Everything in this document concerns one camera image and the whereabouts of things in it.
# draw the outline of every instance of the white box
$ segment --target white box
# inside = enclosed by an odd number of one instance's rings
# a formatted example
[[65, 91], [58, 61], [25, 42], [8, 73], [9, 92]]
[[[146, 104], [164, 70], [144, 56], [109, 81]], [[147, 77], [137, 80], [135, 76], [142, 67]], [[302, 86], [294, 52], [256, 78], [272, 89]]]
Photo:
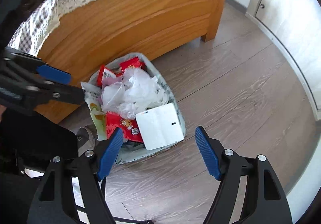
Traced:
[[138, 113], [136, 121], [148, 151], [184, 140], [173, 103]]

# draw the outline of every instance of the snack packaging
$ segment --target snack packaging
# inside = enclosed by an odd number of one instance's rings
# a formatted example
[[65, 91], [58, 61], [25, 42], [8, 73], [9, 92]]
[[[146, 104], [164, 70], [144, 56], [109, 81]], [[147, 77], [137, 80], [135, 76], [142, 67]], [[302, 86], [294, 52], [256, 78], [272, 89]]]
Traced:
[[146, 70], [146, 65], [142, 61], [140, 62], [140, 64], [141, 64], [140, 68], [145, 71]]
[[111, 77], [103, 78], [102, 79], [102, 88], [104, 88], [105, 86], [110, 86], [113, 83], [122, 82], [122, 80], [123, 80], [123, 75], [116, 77], [116, 78], [111, 78]]
[[139, 132], [136, 120], [128, 120], [121, 118], [115, 112], [107, 112], [106, 114], [106, 134], [107, 139], [110, 138], [114, 130], [119, 127], [123, 130], [124, 138], [143, 143], [142, 136]]
[[128, 61], [121, 62], [119, 64], [122, 73], [125, 72], [128, 68], [141, 68], [141, 62], [139, 61], [138, 57], [134, 57], [132, 59], [129, 59]]
[[84, 90], [85, 102], [90, 109], [90, 116], [96, 126], [98, 141], [106, 140], [106, 114], [102, 112], [99, 103], [102, 90], [97, 86], [84, 82], [81, 82], [81, 87]]
[[102, 65], [97, 77], [97, 86], [101, 87], [103, 80], [106, 78], [116, 78], [116, 75], [112, 71], [107, 69], [104, 65]]

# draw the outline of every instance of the person's leg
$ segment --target person's leg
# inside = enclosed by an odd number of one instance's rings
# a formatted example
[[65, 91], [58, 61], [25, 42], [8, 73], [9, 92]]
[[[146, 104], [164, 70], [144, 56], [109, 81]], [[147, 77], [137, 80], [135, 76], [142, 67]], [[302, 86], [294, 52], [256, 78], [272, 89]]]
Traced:
[[0, 222], [25, 224], [40, 180], [0, 172]]
[[26, 116], [7, 109], [0, 123], [0, 138], [7, 147], [16, 149], [19, 154], [39, 160], [78, 156], [76, 135], [37, 112], [33, 116]]

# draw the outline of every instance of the laminate floor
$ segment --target laminate floor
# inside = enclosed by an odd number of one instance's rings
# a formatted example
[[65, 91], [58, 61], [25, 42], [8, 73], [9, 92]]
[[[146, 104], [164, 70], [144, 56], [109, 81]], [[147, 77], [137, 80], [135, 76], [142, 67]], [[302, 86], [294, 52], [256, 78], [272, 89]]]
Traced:
[[[293, 70], [255, 24], [226, 4], [214, 40], [197, 38], [153, 64], [175, 94], [187, 134], [164, 153], [113, 167], [106, 201], [114, 216], [203, 222], [219, 182], [196, 146], [198, 125], [239, 155], [265, 154], [286, 193], [292, 188], [316, 145], [315, 120]], [[86, 106], [71, 117], [62, 122], [69, 129], [90, 123]], [[231, 222], [240, 216], [245, 186], [242, 177]]]

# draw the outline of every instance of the baseboard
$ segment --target baseboard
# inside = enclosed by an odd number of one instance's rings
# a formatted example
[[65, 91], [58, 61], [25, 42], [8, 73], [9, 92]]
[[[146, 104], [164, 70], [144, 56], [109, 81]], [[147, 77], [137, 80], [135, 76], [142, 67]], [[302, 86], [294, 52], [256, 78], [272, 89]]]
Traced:
[[239, 2], [235, 0], [225, 0], [229, 5], [233, 6], [236, 10], [240, 11], [241, 13], [245, 14], [247, 9], [244, 5], [241, 5]]
[[293, 71], [295, 72], [296, 76], [298, 77], [299, 81], [301, 82], [305, 93], [307, 94], [308, 100], [310, 102], [314, 117], [317, 120], [321, 120], [321, 110], [317, 110], [316, 103], [314, 101], [312, 92], [309, 88], [309, 85], [307, 81], [305, 80], [304, 75], [302, 74], [300, 68], [296, 64], [296, 61], [292, 58], [291, 54], [288, 52], [288, 50], [284, 47], [284, 45], [279, 41], [279, 39], [264, 25], [262, 22], [257, 19], [256, 17], [250, 15], [248, 12], [245, 13], [245, 16], [249, 18], [253, 23], [255, 23], [260, 30], [265, 33], [267, 37], [271, 39], [271, 41], [275, 44], [275, 46], [280, 50], [280, 52], [283, 54], [285, 59], [288, 61], [290, 66], [292, 67]]

